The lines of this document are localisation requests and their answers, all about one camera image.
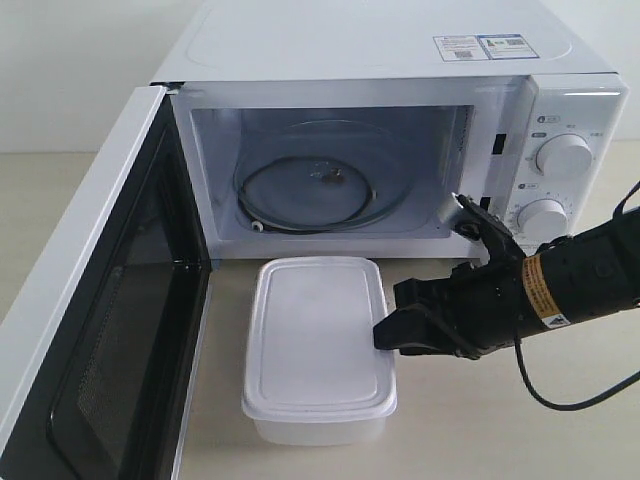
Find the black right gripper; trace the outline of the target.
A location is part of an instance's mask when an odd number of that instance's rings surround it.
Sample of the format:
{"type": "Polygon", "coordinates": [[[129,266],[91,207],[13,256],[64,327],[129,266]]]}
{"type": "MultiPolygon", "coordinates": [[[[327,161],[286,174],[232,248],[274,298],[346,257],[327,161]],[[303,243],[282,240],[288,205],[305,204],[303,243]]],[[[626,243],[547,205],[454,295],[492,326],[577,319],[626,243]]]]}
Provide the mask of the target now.
{"type": "Polygon", "coordinates": [[[396,310],[373,327],[374,347],[403,356],[477,359],[511,346],[515,334],[536,335],[538,318],[522,281],[524,258],[519,254],[477,268],[465,262],[447,278],[395,284],[396,310]],[[445,324],[462,343],[452,340],[445,324]]]}

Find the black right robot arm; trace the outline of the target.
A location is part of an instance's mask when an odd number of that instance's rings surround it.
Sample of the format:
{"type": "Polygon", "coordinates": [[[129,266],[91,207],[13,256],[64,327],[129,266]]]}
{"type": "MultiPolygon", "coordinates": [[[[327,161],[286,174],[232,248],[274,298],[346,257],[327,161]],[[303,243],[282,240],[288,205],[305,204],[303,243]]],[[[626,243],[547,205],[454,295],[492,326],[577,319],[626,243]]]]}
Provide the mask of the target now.
{"type": "Polygon", "coordinates": [[[631,310],[639,302],[639,211],[552,242],[532,256],[464,262],[447,278],[393,288],[373,328],[379,350],[477,360],[526,338],[631,310]]]}

